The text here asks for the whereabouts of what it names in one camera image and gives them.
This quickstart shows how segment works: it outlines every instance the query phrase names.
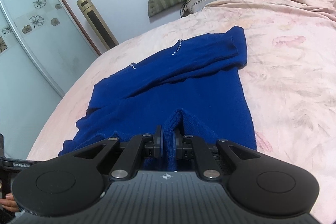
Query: blue fabric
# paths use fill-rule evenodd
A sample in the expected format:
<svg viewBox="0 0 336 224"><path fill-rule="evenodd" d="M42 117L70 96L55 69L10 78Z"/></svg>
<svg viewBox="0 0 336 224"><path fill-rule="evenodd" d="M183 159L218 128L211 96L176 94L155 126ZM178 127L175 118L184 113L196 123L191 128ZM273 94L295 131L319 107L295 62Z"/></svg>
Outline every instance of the blue fabric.
<svg viewBox="0 0 336 224"><path fill-rule="evenodd" d="M101 80L94 87L87 114L60 155L118 136L154 133L163 126L164 164L175 168L173 130L182 122L186 134L208 143L226 138L256 149L251 114L238 69L247 62L244 31L204 34L162 50Z"/></svg>

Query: mattress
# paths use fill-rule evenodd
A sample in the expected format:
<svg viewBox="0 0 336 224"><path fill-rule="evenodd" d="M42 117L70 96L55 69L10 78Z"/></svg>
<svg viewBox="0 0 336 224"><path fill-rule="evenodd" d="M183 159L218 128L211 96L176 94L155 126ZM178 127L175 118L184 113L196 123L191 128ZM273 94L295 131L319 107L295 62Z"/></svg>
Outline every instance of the mattress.
<svg viewBox="0 0 336 224"><path fill-rule="evenodd" d="M218 0L201 12L130 39L100 56L57 106L28 156L56 157L85 115L101 79L179 39L245 30L248 63L239 71L258 151L298 165L320 184L312 210L323 224L336 219L335 0Z"/></svg>

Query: floral pattern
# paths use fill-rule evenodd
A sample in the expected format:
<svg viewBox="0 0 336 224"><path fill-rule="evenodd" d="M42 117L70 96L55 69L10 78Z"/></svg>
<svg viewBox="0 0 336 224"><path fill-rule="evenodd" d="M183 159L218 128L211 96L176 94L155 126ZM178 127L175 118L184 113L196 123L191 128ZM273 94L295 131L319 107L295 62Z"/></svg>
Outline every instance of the floral pattern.
<svg viewBox="0 0 336 224"><path fill-rule="evenodd" d="M44 23L44 18L41 16L32 16L29 20L30 23L34 26L34 29L36 29L36 27L42 26Z"/></svg>
<svg viewBox="0 0 336 224"><path fill-rule="evenodd" d="M12 32L12 29L9 26L2 29L3 34L9 34L11 32Z"/></svg>
<svg viewBox="0 0 336 224"><path fill-rule="evenodd" d="M32 30L33 30L33 29L32 29L32 27L31 27L30 25L26 25L26 26L23 27L22 32L23 32L23 33L29 33L29 32L31 32Z"/></svg>
<svg viewBox="0 0 336 224"><path fill-rule="evenodd" d="M47 1L46 0L37 0L33 2L34 7L36 9L41 9L42 7L46 6Z"/></svg>
<svg viewBox="0 0 336 224"><path fill-rule="evenodd" d="M58 24L60 24L60 22L57 18L53 18L51 20L50 24L53 25L53 26L57 26Z"/></svg>
<svg viewBox="0 0 336 224"><path fill-rule="evenodd" d="M0 53L2 53L7 48L8 47L7 47L6 43L4 42L3 38L0 37Z"/></svg>

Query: silver screw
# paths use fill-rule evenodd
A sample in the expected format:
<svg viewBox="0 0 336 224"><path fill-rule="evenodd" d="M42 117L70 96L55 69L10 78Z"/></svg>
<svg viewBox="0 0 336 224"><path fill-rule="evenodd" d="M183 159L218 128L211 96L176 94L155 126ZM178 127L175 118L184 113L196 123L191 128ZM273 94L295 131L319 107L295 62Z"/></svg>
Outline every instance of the silver screw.
<svg viewBox="0 0 336 224"><path fill-rule="evenodd" d="M203 175L206 178L215 179L215 178L218 178L221 174L216 170L206 170L204 171Z"/></svg>
<svg viewBox="0 0 336 224"><path fill-rule="evenodd" d="M111 176L116 178L116 179L123 179L123 178L127 177L127 175L128 175L127 171L121 170L121 169L114 170L111 173Z"/></svg>

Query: blue sweater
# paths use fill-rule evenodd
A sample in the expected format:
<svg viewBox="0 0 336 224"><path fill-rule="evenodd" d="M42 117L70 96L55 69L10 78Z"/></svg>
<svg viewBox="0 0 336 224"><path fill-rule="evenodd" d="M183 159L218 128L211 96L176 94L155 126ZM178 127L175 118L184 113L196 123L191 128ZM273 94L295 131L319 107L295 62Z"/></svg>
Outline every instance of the blue sweater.
<svg viewBox="0 0 336 224"><path fill-rule="evenodd" d="M238 69L247 62L244 31L204 34L162 50L95 85L86 116L60 155L118 136L154 133L163 125L164 162L174 170L173 130L215 143L226 138L256 149Z"/></svg>

